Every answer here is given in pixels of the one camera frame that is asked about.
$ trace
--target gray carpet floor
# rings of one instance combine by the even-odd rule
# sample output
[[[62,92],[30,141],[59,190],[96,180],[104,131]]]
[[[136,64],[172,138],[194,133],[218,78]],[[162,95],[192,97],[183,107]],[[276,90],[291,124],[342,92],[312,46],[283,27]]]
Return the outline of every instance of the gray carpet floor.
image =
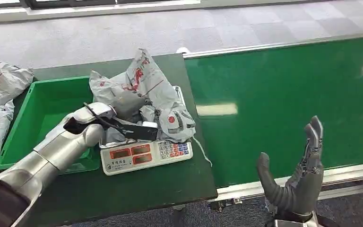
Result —
[[[363,194],[319,201],[318,214],[341,227],[363,227]],[[271,219],[264,197],[243,201],[216,213],[205,202],[187,204],[183,211],[172,208],[119,215],[74,227],[262,227]]]
[[[0,24],[0,59],[45,68],[363,33],[363,0],[72,17]]]

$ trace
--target green plastic crate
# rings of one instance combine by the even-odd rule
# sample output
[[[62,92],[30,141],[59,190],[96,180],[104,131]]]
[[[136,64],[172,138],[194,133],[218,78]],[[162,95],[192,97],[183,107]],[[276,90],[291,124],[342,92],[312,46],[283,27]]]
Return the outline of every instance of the green plastic crate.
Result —
[[[0,153],[0,169],[7,169],[29,154],[67,114],[91,103],[88,76],[37,81],[31,84]],[[96,170],[99,154],[90,148],[65,174]]]

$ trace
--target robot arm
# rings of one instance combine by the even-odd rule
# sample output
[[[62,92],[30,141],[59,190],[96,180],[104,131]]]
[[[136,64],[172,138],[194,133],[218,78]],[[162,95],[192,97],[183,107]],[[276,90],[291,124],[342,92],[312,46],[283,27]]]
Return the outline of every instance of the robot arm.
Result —
[[[112,120],[129,117],[147,104],[145,97],[125,91],[112,105],[92,103],[67,115],[26,157],[0,173],[0,227],[19,226],[44,189],[97,144],[108,125],[132,138],[156,138],[156,129],[122,126]]]
[[[307,135],[304,155],[284,187],[279,186],[269,171],[269,156],[261,153],[257,171],[265,197],[274,208],[275,222],[306,223],[319,226],[314,212],[323,180],[323,127],[317,116],[304,128]]]

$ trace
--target red digital display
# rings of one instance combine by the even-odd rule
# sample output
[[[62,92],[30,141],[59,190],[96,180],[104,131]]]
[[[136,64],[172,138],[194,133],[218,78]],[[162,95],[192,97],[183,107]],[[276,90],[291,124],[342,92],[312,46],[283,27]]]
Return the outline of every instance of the red digital display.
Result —
[[[139,156],[133,157],[134,164],[141,164],[141,163],[150,162],[150,161],[152,161],[151,154],[139,155]]]
[[[149,151],[150,151],[149,144],[136,146],[136,147],[131,148],[131,153],[133,155],[144,154],[144,153],[148,153]]]
[[[121,149],[121,150],[114,150],[114,151],[109,152],[109,154],[111,155],[111,159],[127,157],[127,156],[131,155],[129,148],[125,148],[125,149]]]

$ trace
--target white cable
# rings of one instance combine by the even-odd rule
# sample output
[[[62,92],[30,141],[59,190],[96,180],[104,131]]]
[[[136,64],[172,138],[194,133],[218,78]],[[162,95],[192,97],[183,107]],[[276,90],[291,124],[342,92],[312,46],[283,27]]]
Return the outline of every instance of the white cable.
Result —
[[[203,149],[203,147],[201,146],[201,144],[200,144],[200,142],[193,136],[192,137],[195,141],[196,141],[196,143],[198,144],[198,146],[199,146],[199,148],[201,148],[201,151],[202,151],[202,154],[204,155],[204,158],[205,158],[205,160],[207,161],[207,162],[209,162],[210,164],[211,164],[211,167],[212,167],[212,162],[211,162],[211,160],[209,160],[209,158],[207,158],[207,156],[205,155],[205,152],[204,152],[204,149]]]

